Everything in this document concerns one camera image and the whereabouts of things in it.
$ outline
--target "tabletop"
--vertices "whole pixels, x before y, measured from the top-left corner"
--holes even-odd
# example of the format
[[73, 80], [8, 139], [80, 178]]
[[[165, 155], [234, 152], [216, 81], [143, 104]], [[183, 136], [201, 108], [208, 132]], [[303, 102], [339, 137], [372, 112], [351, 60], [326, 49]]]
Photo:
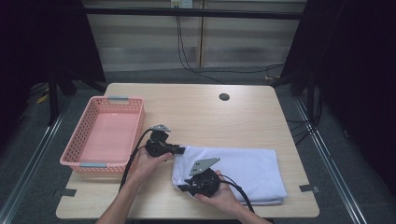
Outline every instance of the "tabletop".
[[[272, 87], [113, 83], [105, 95], [143, 98], [143, 130], [163, 123], [172, 131], [167, 139], [171, 144], [274, 149], [288, 197], [282, 204], [254, 206], [256, 214], [260, 217], [318, 215], [313, 192], [300, 190], [300, 186], [309, 182]], [[173, 160], [160, 164], [140, 188], [129, 218], [231, 218], [174, 189], [172, 166]], [[76, 189], [76, 194], [62, 197], [57, 216], [99, 218], [117, 195], [120, 179], [121, 175], [73, 172], [66, 188]]]

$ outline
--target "white cloth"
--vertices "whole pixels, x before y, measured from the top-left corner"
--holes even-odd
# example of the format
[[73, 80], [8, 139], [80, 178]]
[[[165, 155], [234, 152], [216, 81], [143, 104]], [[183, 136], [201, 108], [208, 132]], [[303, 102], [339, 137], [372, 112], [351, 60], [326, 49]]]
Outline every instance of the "white cloth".
[[[250, 202], [256, 205], [282, 203], [287, 197], [273, 149], [222, 148], [186, 146], [183, 155], [175, 155], [172, 183], [185, 185], [190, 179], [191, 167], [197, 160], [220, 158], [211, 169], [220, 170], [242, 187]], [[231, 187], [236, 198], [243, 203], [242, 195]]]

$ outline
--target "pink basket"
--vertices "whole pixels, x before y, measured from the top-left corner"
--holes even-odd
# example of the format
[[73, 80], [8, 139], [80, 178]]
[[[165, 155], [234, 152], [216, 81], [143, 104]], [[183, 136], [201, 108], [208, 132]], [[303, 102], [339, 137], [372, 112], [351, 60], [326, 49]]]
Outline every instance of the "pink basket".
[[140, 137], [143, 99], [93, 96], [61, 164], [84, 173], [122, 173]]

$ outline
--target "round hole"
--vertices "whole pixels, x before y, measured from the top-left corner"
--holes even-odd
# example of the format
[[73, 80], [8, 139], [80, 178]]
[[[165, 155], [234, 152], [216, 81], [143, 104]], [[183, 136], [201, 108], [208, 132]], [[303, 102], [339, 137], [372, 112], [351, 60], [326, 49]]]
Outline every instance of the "round hole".
[[227, 94], [227, 93], [222, 93], [222, 94], [219, 95], [219, 98], [222, 101], [228, 101], [228, 100], [230, 100], [230, 95]]

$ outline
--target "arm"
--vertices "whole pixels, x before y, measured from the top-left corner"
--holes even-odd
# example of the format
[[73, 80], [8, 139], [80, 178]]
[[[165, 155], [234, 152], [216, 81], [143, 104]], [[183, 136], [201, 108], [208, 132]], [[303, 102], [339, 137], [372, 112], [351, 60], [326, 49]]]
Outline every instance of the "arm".
[[135, 169], [129, 174], [130, 177], [126, 180], [113, 203], [96, 223], [125, 223], [140, 185], [154, 172], [158, 164], [171, 157], [172, 153], [166, 153], [160, 157], [150, 157], [145, 148], [140, 149]]
[[242, 205], [233, 195], [230, 186], [224, 183], [220, 184], [219, 190], [211, 198], [202, 194], [195, 194], [195, 198], [202, 203], [210, 204], [218, 208], [221, 212], [235, 217], [243, 224], [270, 224], [271, 222], [257, 216], [250, 212], [244, 205]]

